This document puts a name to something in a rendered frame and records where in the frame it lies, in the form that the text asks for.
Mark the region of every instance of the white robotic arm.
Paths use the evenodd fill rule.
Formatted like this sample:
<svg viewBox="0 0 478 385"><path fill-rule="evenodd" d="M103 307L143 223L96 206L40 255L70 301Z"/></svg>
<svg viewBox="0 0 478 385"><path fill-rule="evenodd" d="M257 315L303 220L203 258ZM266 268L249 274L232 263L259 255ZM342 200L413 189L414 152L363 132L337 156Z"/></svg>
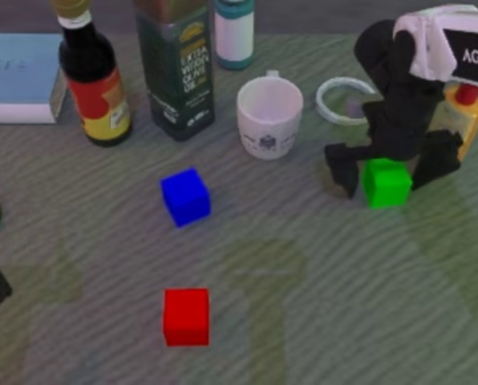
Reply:
<svg viewBox="0 0 478 385"><path fill-rule="evenodd" d="M394 36L406 30L415 40L411 74L478 86L478 8L452 4L400 17Z"/></svg>

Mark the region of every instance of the red and yellow label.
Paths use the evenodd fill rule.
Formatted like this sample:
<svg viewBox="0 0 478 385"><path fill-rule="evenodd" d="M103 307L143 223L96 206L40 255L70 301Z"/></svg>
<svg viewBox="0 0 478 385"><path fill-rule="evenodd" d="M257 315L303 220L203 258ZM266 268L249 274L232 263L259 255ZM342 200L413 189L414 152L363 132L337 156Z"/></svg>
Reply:
<svg viewBox="0 0 478 385"><path fill-rule="evenodd" d="M128 130L130 110L116 69L93 83L68 80L86 134L96 140L113 140Z"/></svg>

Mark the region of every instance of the gray table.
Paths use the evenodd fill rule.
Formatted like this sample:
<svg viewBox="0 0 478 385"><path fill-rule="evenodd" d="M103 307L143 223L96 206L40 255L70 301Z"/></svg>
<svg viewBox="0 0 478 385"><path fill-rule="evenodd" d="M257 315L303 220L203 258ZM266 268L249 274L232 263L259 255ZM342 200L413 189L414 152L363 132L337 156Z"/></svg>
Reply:
<svg viewBox="0 0 478 385"><path fill-rule="evenodd" d="M371 210L322 157L366 127L334 127L313 103L331 76L365 79L354 37L260 37L251 68L216 70L217 121L184 144L150 122L136 38L114 42L135 111L123 145L89 144L71 100L57 126L0 126L0 266L15 288L0 384L478 385L478 138L457 174ZM268 69L306 98L274 162L244 152L234 111ZM213 215L176 229L158 181L189 166ZM209 288L211 347L164 347L173 286Z"/></svg>

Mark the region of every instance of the green cube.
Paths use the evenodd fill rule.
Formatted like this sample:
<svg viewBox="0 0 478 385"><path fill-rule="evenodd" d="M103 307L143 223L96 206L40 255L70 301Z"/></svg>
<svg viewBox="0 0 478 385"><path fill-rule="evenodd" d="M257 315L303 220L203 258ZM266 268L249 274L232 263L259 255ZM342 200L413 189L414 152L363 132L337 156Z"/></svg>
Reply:
<svg viewBox="0 0 478 385"><path fill-rule="evenodd" d="M412 178L403 162L389 159L372 159L366 162L362 184L369 206L403 205L410 194Z"/></svg>

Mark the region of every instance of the red cap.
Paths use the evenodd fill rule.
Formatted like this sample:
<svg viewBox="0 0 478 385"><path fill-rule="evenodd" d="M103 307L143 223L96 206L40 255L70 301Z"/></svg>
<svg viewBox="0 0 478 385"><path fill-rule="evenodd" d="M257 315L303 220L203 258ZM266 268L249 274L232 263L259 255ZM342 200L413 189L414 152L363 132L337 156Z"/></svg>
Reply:
<svg viewBox="0 0 478 385"><path fill-rule="evenodd" d="M464 106L474 104L478 99L478 87L471 84L460 84L456 90L455 99Z"/></svg>

